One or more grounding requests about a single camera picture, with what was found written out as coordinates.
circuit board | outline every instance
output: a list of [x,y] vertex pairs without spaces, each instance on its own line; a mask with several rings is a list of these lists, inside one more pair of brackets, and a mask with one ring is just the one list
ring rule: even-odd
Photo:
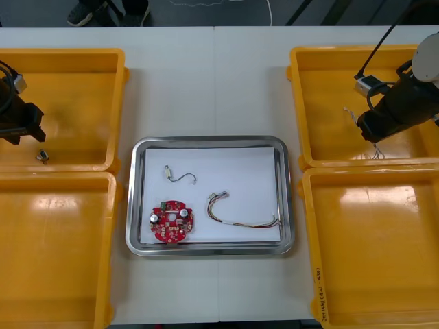
[[193,229],[192,209],[179,201],[161,202],[160,208],[152,209],[150,229],[161,242],[180,242]]

wire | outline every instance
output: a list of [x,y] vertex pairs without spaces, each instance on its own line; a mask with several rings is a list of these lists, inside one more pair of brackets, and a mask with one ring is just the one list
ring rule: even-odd
[[270,26],[273,26],[273,13],[272,6],[270,5],[270,0],[267,0],[268,12],[270,14]]
[[358,126],[358,119],[354,112],[349,110],[346,106],[343,107],[343,111],[346,111],[351,115],[352,121],[354,121],[355,125]]
[[196,182],[197,182],[197,177],[196,177],[194,174],[192,174],[192,173],[186,173],[186,174],[184,174],[183,176],[177,178],[176,180],[173,179],[173,178],[172,178],[171,168],[170,168],[168,165],[165,166],[165,175],[166,175],[166,178],[167,178],[168,180],[170,180],[171,182],[178,182],[178,181],[180,181],[182,178],[184,178],[184,177],[186,177],[186,176],[192,176],[192,177],[193,177],[193,184],[194,184],[194,185],[195,185]]
[[168,0],[170,3],[172,3],[173,5],[185,5],[187,7],[198,7],[199,5],[203,5],[204,7],[211,7],[212,5],[222,5],[225,0],[221,0],[220,2],[213,2],[213,3],[195,3],[193,5],[191,5],[190,3],[175,3],[172,0]]
[[394,84],[395,83],[393,81],[380,82],[379,84],[375,84],[371,89],[369,89],[368,94],[366,96],[366,101],[368,102],[370,110],[375,111],[375,107],[372,105],[372,102],[370,100],[370,98],[374,95],[375,91],[383,86],[388,86],[388,85],[393,86]]
[[[355,125],[358,127],[358,118],[355,115],[354,112],[352,112],[351,110],[349,110],[346,106],[343,107],[343,111],[346,111],[347,113],[349,113],[351,115],[352,121],[354,121]],[[372,160],[377,160],[377,159],[385,159],[385,155],[383,152],[381,152],[381,150],[379,149],[378,145],[376,143],[372,143],[373,147],[375,148],[375,154],[372,157]]]
[[1,114],[6,109],[9,108],[9,106],[12,103],[12,99],[14,98],[14,80],[12,80],[11,73],[9,73],[8,70],[6,70],[5,68],[0,66],[0,71],[5,73],[6,81],[8,82],[8,85],[9,85],[9,95],[8,95],[8,98],[6,99],[5,103],[0,107],[0,114]]
[[234,223],[232,221],[223,221],[222,219],[219,219],[212,212],[213,205],[215,204],[216,201],[218,201],[220,199],[225,199],[229,196],[230,196],[230,194],[228,194],[227,191],[221,192],[220,194],[212,193],[211,195],[209,195],[209,203],[207,204],[207,215],[210,218],[212,218],[214,221],[217,221],[217,222],[223,223],[223,224],[227,224],[227,225],[241,226],[243,228],[272,228],[280,223],[279,220],[274,215],[273,215],[273,220],[271,222],[264,223],[264,224],[256,224],[256,225],[244,224],[244,223]]
[[422,7],[424,5],[427,4],[437,4],[439,5],[439,0],[424,0],[424,1],[419,1],[416,2],[415,4],[411,5],[409,8],[407,8],[406,10],[404,10],[404,12],[395,20],[395,22],[392,24],[392,26],[389,27],[389,29],[387,30],[387,32],[383,35],[383,37],[381,38],[381,40],[377,43],[377,45],[375,46],[375,48],[372,50],[372,53],[370,53],[368,59],[364,62],[363,67],[360,68],[360,70],[358,71],[357,75],[355,76],[355,79],[358,79],[360,77],[364,76],[364,70],[366,69],[366,67],[368,66],[370,60],[372,59],[372,57],[375,55],[375,53],[377,52],[378,48],[380,48],[380,46],[383,44],[384,40],[388,37],[388,35],[390,34],[391,31],[393,31],[393,29],[403,21],[403,19],[410,14],[412,11],[414,11],[415,9],[418,9],[419,7]]

table surface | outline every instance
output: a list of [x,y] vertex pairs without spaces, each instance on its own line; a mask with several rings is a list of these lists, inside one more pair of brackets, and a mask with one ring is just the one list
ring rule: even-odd
[[[150,27],[0,29],[2,47],[117,47],[126,85],[118,179],[146,136],[270,134],[289,148],[294,185],[300,143],[289,51],[299,45],[374,45],[387,27]],[[438,27],[397,27],[386,43],[419,43]],[[142,258],[125,244],[119,207],[112,258],[114,324],[311,318],[305,216],[294,193],[296,242],[282,256]]]

electronic component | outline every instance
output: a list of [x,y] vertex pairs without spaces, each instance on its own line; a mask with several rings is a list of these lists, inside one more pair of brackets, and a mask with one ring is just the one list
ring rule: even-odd
[[152,214],[150,217],[150,222],[155,224],[158,222],[158,216],[156,214]]
[[212,218],[214,221],[217,221],[217,222],[223,223],[223,224],[227,224],[227,225],[241,226],[244,228],[272,228],[273,226],[276,226],[280,223],[280,221],[274,215],[273,215],[272,221],[270,221],[268,223],[256,224],[256,225],[245,224],[245,223],[234,223],[232,221],[223,221],[222,219],[219,219],[212,212],[213,205],[215,204],[216,201],[218,201],[220,199],[225,199],[229,196],[230,196],[230,194],[228,194],[227,191],[221,192],[220,194],[212,193],[211,195],[209,195],[209,203],[207,204],[207,215],[210,218]]
[[186,208],[186,204],[183,202],[173,200],[161,202],[160,208],[152,210],[150,229],[161,242],[180,242],[186,238],[187,233],[192,231],[192,227],[192,209]]
[[26,88],[23,76],[11,66],[0,61],[0,138],[18,145],[20,136],[30,135],[44,142],[46,134],[41,130],[43,112],[33,103],[25,103],[18,94]]
[[197,177],[196,177],[194,174],[192,174],[192,173],[186,173],[186,174],[180,176],[179,178],[177,178],[176,180],[173,179],[173,178],[172,178],[171,168],[170,168],[168,165],[165,166],[165,175],[166,175],[166,178],[167,178],[169,181],[171,181],[171,182],[178,182],[179,180],[181,180],[181,179],[184,178],[185,176],[192,176],[192,177],[193,177],[193,184],[194,184],[194,185],[195,185],[196,182],[197,182]]

yellow plastic bin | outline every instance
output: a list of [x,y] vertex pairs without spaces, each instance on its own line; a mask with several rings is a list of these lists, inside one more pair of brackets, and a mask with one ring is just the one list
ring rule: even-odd
[[314,317],[324,328],[439,327],[439,168],[305,172]]
[[[347,107],[357,117],[368,110],[354,90],[353,76],[373,46],[298,47],[290,54],[302,157],[300,167],[351,167],[439,163],[439,128],[432,121],[378,143],[384,160],[372,160],[375,149],[365,141]],[[382,46],[366,70],[384,81],[398,79],[395,70],[411,59],[416,45]]]
[[[0,49],[0,60],[23,74],[20,96],[43,112],[46,141],[18,146],[0,139],[0,172],[119,170],[117,146],[128,78],[120,49]],[[44,149],[47,165],[36,159]]]
[[0,328],[110,324],[110,173],[0,174]]

